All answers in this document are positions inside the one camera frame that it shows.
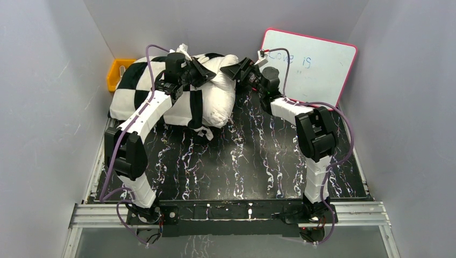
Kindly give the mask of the white pillow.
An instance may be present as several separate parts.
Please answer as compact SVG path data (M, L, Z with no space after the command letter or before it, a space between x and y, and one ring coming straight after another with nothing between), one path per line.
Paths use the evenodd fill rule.
M185 91L164 115L168 125L199 129L203 126L221 128L231 117L235 101L235 81L220 71L221 67L238 63L233 54L206 53L195 55L206 69L216 76L204 85Z

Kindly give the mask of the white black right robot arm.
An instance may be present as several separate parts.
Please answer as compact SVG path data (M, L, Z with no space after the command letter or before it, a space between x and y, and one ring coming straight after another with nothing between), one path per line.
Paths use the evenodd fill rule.
M223 66L220 71L240 86L258 92L261 108L296 128L298 146L306 161L306 186L302 204L283 210L286 223L318 222L330 208L328 166L338 145L336 129L331 125L330 111L325 107L306 107L286 98L279 90L279 70L260 69L249 58Z

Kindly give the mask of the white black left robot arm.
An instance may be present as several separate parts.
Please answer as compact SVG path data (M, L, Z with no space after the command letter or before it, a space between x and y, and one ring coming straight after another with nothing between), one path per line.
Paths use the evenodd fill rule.
M165 58L165 68L153 74L150 56L143 63L151 78L151 90L141 105L118 127L105 132L105 154L108 174L115 172L124 183L132 200L125 205L142 222L155 224L161 218L156 203L156 192L150 186L145 170L148 166L144 141L161 117L182 97L185 90L198 88L209 82L216 73L205 68L195 57L172 52Z

